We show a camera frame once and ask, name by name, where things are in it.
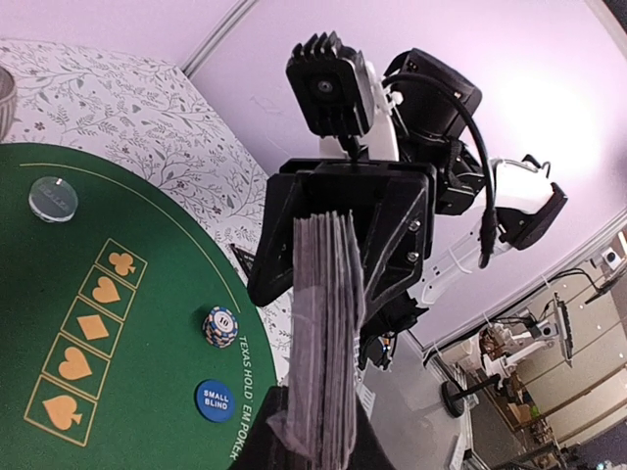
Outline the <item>grey playing card deck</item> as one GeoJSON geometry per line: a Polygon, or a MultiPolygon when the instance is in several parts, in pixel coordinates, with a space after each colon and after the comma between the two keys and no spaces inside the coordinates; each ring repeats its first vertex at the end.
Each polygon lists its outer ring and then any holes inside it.
{"type": "Polygon", "coordinates": [[[365,317],[361,254],[350,213],[294,224],[287,408],[266,421],[312,469],[345,469],[357,437],[357,357],[365,317]]]}

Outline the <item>clear acrylic dealer button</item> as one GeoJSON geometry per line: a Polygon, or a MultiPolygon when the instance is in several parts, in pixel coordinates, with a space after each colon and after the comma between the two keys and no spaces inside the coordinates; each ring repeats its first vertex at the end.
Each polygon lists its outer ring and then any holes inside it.
{"type": "Polygon", "coordinates": [[[69,182],[58,176],[43,176],[30,186],[28,205],[41,220],[48,223],[70,221],[78,208],[78,196],[69,182]]]}

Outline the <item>blue small blind button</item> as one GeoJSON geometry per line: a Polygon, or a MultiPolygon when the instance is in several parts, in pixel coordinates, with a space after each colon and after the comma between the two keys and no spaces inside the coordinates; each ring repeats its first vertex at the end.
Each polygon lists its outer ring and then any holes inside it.
{"type": "Polygon", "coordinates": [[[230,389],[213,379],[205,380],[198,385],[195,402],[201,415],[215,423],[230,420],[235,411],[235,398],[230,389]]]}

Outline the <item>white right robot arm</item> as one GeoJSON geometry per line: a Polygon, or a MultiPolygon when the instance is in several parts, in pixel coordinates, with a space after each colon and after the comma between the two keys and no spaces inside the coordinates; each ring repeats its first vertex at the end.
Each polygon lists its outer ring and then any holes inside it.
{"type": "Polygon", "coordinates": [[[292,159],[266,184],[248,277],[253,304],[297,287],[297,220],[348,215],[361,252],[364,338],[411,328],[464,270],[525,250],[566,203],[537,161],[492,160],[473,120],[480,90],[411,49],[377,76],[331,34],[296,45],[286,74],[310,132],[336,158],[292,159]]]}

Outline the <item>blue poker chip stack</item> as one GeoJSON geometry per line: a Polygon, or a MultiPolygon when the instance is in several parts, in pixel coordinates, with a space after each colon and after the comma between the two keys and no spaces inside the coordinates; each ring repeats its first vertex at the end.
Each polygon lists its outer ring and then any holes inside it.
{"type": "Polygon", "coordinates": [[[237,338],[239,325],[236,317],[229,309],[215,306],[204,319],[202,331],[211,346],[225,349],[237,338]]]}

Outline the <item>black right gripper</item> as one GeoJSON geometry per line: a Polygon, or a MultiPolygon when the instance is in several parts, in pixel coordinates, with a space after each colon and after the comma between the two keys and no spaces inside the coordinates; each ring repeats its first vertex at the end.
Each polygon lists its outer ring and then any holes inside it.
{"type": "Polygon", "coordinates": [[[247,291],[268,306],[293,285],[294,224],[350,213],[361,251],[364,324],[420,280],[433,238],[436,182],[429,164],[293,159],[266,185],[262,234],[247,291]]]}

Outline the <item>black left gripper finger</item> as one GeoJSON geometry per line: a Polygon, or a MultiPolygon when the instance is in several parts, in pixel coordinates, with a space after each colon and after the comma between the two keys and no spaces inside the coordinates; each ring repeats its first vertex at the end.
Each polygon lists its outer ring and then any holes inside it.
{"type": "MultiPolygon", "coordinates": [[[[234,461],[235,469],[312,469],[312,464],[302,455],[288,450],[266,423],[271,415],[287,408],[288,391],[285,386],[268,390],[251,432],[234,461]]],[[[357,425],[356,445],[348,469],[392,470],[392,463],[379,443],[360,399],[357,399],[357,425]]]]}

